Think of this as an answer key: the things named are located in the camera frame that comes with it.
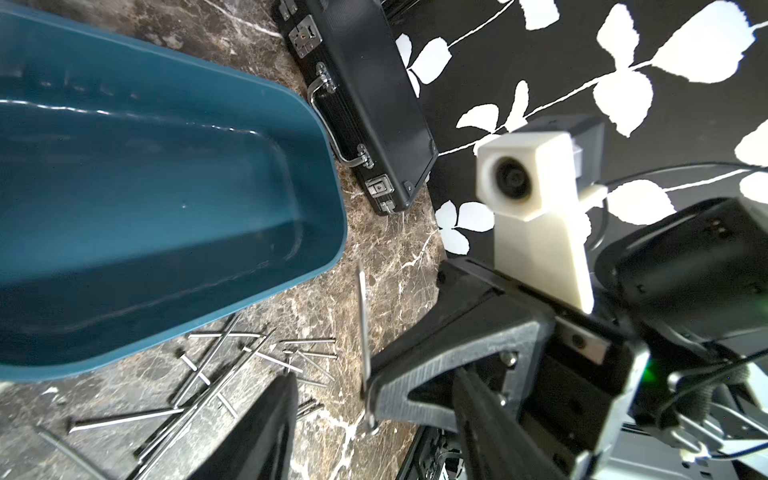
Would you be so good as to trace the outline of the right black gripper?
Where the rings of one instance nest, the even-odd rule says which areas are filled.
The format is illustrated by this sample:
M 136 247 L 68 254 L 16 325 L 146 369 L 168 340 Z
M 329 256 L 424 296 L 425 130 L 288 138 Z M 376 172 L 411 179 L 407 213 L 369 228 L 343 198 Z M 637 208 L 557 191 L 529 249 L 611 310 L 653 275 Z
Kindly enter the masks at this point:
M 642 313 L 582 313 L 470 259 L 435 306 L 367 363 L 373 420 L 455 434 L 469 479 L 586 479 L 629 429 L 698 458 L 765 438 L 737 396 L 750 357 L 674 340 Z

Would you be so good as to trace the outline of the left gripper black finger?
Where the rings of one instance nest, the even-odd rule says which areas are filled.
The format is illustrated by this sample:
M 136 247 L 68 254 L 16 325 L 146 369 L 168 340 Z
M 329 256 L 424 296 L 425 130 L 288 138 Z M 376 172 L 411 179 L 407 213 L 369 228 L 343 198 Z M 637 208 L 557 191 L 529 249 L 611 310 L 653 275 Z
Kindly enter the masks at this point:
M 286 479 L 298 413 L 296 375 L 276 377 L 192 479 Z

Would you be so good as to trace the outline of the teal plastic storage box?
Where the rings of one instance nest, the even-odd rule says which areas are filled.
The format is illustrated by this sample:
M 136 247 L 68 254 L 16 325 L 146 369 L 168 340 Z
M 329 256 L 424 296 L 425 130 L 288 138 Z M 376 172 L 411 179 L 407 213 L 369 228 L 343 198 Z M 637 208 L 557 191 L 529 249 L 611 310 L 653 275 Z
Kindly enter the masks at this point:
M 292 90 L 1 5 L 1 377 L 79 375 L 332 268 L 334 160 Z

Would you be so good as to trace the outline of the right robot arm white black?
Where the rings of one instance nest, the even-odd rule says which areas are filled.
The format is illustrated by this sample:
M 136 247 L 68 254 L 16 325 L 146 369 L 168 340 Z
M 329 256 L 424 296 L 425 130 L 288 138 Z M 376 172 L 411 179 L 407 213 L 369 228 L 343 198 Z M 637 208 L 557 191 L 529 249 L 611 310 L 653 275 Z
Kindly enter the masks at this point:
M 690 206 L 606 247 L 590 315 L 470 259 L 443 262 L 436 305 L 368 356 L 371 422 L 453 433 L 471 479 L 587 479 L 627 420 L 686 462 L 765 441 L 750 367 L 725 344 L 767 327 L 767 214 Z

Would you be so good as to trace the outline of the steel nail pile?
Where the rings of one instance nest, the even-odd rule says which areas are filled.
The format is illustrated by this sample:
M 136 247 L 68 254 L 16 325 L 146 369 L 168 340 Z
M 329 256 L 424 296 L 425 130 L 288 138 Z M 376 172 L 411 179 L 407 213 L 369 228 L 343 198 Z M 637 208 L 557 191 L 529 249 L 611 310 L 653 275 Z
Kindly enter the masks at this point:
M 148 443 L 146 443 L 144 447 L 141 447 L 140 451 L 136 454 L 137 466 L 135 471 L 131 474 L 131 476 L 129 476 L 128 479 L 146 479 L 146 477 L 153 471 L 153 469 L 156 469 L 157 465 L 159 465 L 166 452 L 172 448 L 175 443 L 177 443 L 178 439 L 183 436 L 183 434 L 193 424 L 195 419 L 199 417 L 202 412 L 208 408 L 209 405 L 220 404 L 221 408 L 223 408 L 224 411 L 235 420 L 241 420 L 243 418 L 244 415 L 238 416 L 239 411 L 236 410 L 231 404 L 232 402 L 229 401 L 226 395 L 226 389 L 230 384 L 234 382 L 235 378 L 238 378 L 238 376 L 243 371 L 249 368 L 248 365 L 253 363 L 251 360 L 258 357 L 251 356 L 248 353 L 242 351 L 242 354 L 237 357 L 231 363 L 231 365 L 225 365 L 227 368 L 219 377 L 215 379 L 215 381 L 212 381 L 208 376 L 205 375 L 203 371 L 204 364 L 207 365 L 206 362 L 210 363 L 209 360 L 213 358 L 215 353 L 220 349 L 221 345 L 226 343 L 228 339 L 232 337 L 235 339 L 242 338 L 246 340 L 254 340 L 252 345 L 243 346 L 257 349 L 258 351 L 268 355 L 269 352 L 265 353 L 262 350 L 265 345 L 269 346 L 268 344 L 271 342 L 270 339 L 273 336 L 275 330 L 272 330 L 269 334 L 234 332 L 234 335 L 232 335 L 233 328 L 237 323 L 238 318 L 239 317 L 237 315 L 232 315 L 230 317 L 231 321 L 228 321 L 226 329 L 223 331 L 193 332 L 189 335 L 191 337 L 216 339 L 216 342 L 211 346 L 211 349 L 209 349 L 210 351 L 206 353 L 205 358 L 199 362 L 199 365 L 194 364 L 194 362 L 192 362 L 185 353 L 180 357 L 191 369 L 191 376 L 187 378 L 187 380 L 190 380 L 191 383 L 189 383 L 187 386 L 192 386 L 199 379 L 200 382 L 205 384 L 205 388 L 200 390 L 200 392 L 198 392 L 196 395 L 193 395 L 190 400 L 186 401 L 186 403 L 174 403 L 176 402 L 176 400 L 174 400 L 168 406 L 159 408 L 184 408 L 184 411 L 177 415 L 157 418 L 167 418 L 169 420 L 164 420 L 166 422 L 164 426 L 162 426 L 162 428 L 160 428 L 160 430 L 158 430 L 158 432 L 148 440 Z M 307 354 L 304 350 L 302 350 L 302 348 L 305 345 L 334 344 L 335 342 L 336 339 L 331 337 L 283 339 L 277 342 L 277 347 L 275 348 L 278 348 L 280 352 L 282 352 L 284 355 L 287 355 L 287 360 L 284 361 L 286 363 L 291 364 L 289 360 L 295 356 L 298 356 L 309 361 L 309 363 L 312 365 L 315 365 L 316 362 L 313 363 L 314 360 L 312 357 L 317 355 L 314 353 Z M 79 451 L 74 449 L 74 447 L 71 447 L 71 445 L 66 443 L 63 439 L 54 435 L 51 431 L 45 429 L 43 426 L 35 426 L 34 431 L 42 440 L 53 446 L 62 454 L 68 456 L 68 458 L 70 458 L 73 462 L 77 463 L 92 478 L 111 479 L 111 477 L 109 477 L 104 471 L 100 470 L 88 458 L 79 453 Z

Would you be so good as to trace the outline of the long steel nail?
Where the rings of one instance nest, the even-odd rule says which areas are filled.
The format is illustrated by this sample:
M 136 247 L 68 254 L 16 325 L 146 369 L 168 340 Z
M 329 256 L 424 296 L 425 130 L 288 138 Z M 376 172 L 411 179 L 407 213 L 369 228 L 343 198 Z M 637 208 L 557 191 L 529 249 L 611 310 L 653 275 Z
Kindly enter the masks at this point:
M 117 425 L 138 422 L 143 420 L 164 418 L 164 417 L 180 414 L 183 411 L 184 411 L 184 408 L 165 408 L 165 409 L 150 410 L 150 411 L 144 411 L 144 412 L 134 412 L 134 413 L 128 413 L 128 414 L 114 415 L 110 417 L 103 417 L 103 418 L 96 418 L 96 419 L 72 420 L 69 423 L 67 433 L 72 434 L 75 432 L 117 426 Z

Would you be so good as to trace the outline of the black carrying case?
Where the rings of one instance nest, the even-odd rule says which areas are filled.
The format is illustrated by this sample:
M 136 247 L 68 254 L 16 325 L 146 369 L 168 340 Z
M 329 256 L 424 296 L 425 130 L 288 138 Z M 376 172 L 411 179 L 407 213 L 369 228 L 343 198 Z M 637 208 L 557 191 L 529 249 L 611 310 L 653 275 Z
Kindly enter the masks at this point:
M 438 149 L 381 3 L 276 1 L 273 18 L 337 160 L 378 215 L 409 209 Z

